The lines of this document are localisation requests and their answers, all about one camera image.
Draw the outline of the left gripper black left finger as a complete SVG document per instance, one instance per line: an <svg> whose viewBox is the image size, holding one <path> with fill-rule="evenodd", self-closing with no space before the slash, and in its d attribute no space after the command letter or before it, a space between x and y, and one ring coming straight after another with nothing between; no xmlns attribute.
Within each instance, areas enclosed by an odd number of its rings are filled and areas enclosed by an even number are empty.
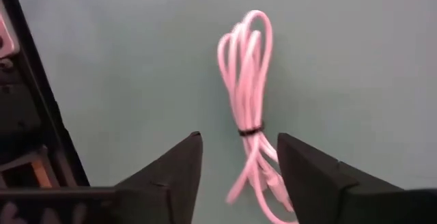
<svg viewBox="0 0 437 224"><path fill-rule="evenodd" d="M203 141L192 132L115 187L120 224L191 224L201 177Z"/></svg>

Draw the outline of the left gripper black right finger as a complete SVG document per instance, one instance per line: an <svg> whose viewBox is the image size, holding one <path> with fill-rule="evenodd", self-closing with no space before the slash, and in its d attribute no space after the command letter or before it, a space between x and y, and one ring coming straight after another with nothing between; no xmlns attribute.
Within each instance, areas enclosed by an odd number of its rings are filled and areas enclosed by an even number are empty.
<svg viewBox="0 0 437 224"><path fill-rule="evenodd" d="M337 224L352 188L364 194L400 190L287 133L278 134L277 156L299 224Z"/></svg>

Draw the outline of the green table mat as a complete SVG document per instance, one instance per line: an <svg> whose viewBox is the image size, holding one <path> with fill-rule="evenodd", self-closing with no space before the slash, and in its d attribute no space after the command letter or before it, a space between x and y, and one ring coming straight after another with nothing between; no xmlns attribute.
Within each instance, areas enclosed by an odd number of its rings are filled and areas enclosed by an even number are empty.
<svg viewBox="0 0 437 224"><path fill-rule="evenodd" d="M20 0L89 182L112 186L203 137L193 224L269 224L216 60L267 13L265 133L286 132L402 188L437 188L437 0Z"/></svg>

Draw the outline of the black aluminium table frame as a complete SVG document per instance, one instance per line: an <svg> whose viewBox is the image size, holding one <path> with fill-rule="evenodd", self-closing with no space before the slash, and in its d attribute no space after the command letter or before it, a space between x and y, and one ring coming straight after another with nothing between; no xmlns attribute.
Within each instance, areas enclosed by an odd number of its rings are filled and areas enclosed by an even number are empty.
<svg viewBox="0 0 437 224"><path fill-rule="evenodd" d="M45 145L52 149L55 164L61 170L66 185L89 186L79 155L62 121L59 106L55 101L21 4L19 0L2 0L2 2L18 37L20 46L18 56L25 65L25 75L31 82L32 93L37 96L36 106L41 112L43 127L48 135L44 140Z"/></svg>

